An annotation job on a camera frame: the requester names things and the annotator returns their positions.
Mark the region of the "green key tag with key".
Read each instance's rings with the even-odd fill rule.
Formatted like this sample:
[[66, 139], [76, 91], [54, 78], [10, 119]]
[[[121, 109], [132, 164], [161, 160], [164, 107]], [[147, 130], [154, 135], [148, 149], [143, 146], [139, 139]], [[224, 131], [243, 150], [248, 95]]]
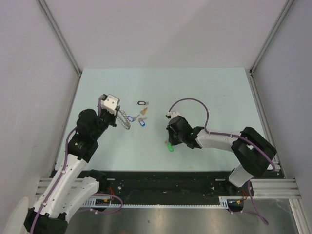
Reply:
[[174, 151], [172, 144], [168, 140], [165, 141], [165, 144], [166, 144], [168, 151], [172, 153]]

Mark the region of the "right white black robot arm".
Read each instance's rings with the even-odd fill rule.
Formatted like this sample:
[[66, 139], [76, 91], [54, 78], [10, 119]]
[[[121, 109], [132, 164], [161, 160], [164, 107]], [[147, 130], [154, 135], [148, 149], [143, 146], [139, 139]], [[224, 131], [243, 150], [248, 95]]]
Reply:
[[224, 187], [229, 195], [237, 195], [250, 179], [262, 176], [270, 165], [276, 169], [273, 164], [276, 148], [252, 127], [234, 133], [213, 132], [205, 127], [191, 127], [180, 115], [167, 118], [171, 145], [184, 143], [191, 149], [213, 148], [234, 153], [240, 165], [225, 179]]

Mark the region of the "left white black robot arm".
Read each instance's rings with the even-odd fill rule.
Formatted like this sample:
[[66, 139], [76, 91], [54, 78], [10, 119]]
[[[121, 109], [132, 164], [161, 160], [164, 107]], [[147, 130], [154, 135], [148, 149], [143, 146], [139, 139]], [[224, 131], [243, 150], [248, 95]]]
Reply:
[[108, 189], [105, 173], [91, 170], [74, 190], [78, 175], [98, 148], [98, 139], [109, 127], [115, 127], [118, 111], [99, 107], [98, 112], [80, 112], [76, 126], [66, 138], [65, 157], [52, 181], [38, 201], [28, 210], [24, 226], [31, 234], [63, 234], [69, 221], [92, 195]]

